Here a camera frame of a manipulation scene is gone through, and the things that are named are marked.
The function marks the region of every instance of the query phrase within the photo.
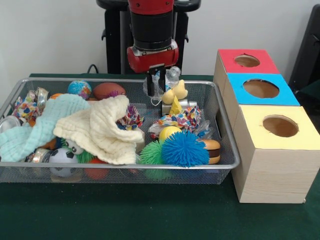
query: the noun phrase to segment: plastic bag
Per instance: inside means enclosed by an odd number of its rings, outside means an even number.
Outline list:
[[[149,96],[151,100],[161,102],[164,91],[159,86],[160,77],[156,74],[152,76],[152,82],[154,84],[154,96]],[[147,78],[143,82],[143,92],[148,95]]]
[[[181,74],[180,68],[173,66],[165,71],[165,90],[168,91],[179,84],[179,76]],[[160,71],[152,76],[154,84],[154,96],[150,96],[151,100],[160,102],[164,91],[159,86]],[[148,95],[147,78],[143,82],[143,92]]]
[[[209,127],[209,125],[209,120],[203,121],[199,124],[199,127],[193,131],[193,133],[200,139],[212,139],[215,129],[213,127]]]
[[[179,77],[181,75],[181,70],[177,66],[173,66],[167,69],[165,72],[165,90],[168,91],[173,89],[179,83]]]

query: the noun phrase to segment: football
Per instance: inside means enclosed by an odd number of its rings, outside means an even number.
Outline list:
[[[102,100],[117,95],[126,94],[126,90],[117,83],[104,82],[93,89],[93,95],[96,99]]]
[[[78,163],[77,156],[68,148],[58,148],[53,151],[49,163],[52,164],[76,164]],[[57,177],[67,178],[74,174],[76,168],[70,167],[51,167],[50,171]]]

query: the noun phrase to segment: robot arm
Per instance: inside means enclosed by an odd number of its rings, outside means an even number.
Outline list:
[[[199,8],[201,0],[128,0],[134,45],[128,47],[128,62],[136,73],[147,73],[147,91],[154,96],[152,75],[160,71],[159,85],[166,91],[166,68],[177,63],[179,49],[172,39],[176,12]]]

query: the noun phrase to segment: yellow box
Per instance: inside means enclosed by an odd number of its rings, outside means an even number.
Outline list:
[[[301,106],[240,105],[232,171],[241,203],[303,203],[320,168],[320,135]]]

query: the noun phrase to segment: toy hamburger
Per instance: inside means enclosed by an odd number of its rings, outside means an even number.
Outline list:
[[[208,164],[217,164],[220,160],[220,143],[212,139],[204,139],[205,147],[209,152],[209,163]]]

